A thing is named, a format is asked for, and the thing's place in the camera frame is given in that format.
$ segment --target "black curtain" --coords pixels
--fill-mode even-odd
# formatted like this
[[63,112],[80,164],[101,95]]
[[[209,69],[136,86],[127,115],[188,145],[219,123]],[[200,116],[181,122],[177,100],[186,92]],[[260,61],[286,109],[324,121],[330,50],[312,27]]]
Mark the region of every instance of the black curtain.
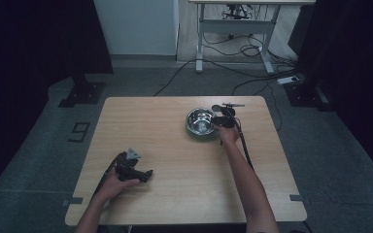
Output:
[[51,84],[112,65],[91,0],[0,1],[0,174],[48,101]]
[[305,92],[324,83],[373,160],[373,1],[318,0],[298,66],[307,77]]

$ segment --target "hand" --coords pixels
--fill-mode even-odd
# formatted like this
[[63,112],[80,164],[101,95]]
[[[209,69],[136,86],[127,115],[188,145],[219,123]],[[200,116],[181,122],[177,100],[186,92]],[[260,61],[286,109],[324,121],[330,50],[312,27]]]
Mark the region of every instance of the hand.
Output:
[[224,144],[235,144],[239,139],[239,132],[235,126],[232,128],[225,128],[215,125],[215,128],[220,132],[220,140]]
[[139,182],[140,181],[137,179],[122,182],[118,180],[115,169],[112,169],[111,172],[108,174],[107,179],[104,181],[101,188],[99,189],[98,193],[96,193],[96,195],[98,195],[100,198],[106,201],[116,197],[126,187],[136,185]]

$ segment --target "forearm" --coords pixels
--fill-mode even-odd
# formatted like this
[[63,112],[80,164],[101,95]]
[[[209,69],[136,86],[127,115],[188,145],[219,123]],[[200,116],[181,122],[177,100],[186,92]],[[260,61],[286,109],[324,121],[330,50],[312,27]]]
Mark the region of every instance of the forearm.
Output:
[[99,218],[107,199],[95,195],[86,208],[80,222],[75,228],[76,233],[95,233],[98,229]]
[[224,144],[232,175],[246,214],[258,211],[259,196],[265,196],[262,183],[235,144]]
[[265,189],[255,171],[234,143],[224,143],[223,146],[228,156],[248,225],[255,226],[261,232],[278,232]]

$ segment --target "stainless steel bowl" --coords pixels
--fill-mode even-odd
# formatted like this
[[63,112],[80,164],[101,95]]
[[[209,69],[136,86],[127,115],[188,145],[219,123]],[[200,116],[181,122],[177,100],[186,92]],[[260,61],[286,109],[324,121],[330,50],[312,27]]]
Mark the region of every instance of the stainless steel bowl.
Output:
[[186,128],[196,135],[208,135],[214,132],[211,118],[216,116],[217,114],[210,109],[194,109],[186,116]]

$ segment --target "white cabinet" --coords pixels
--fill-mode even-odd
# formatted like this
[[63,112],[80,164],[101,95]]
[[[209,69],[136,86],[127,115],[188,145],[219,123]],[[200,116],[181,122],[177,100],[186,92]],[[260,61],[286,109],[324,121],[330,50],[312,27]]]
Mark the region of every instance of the white cabinet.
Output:
[[94,0],[110,54],[176,55],[178,0]]

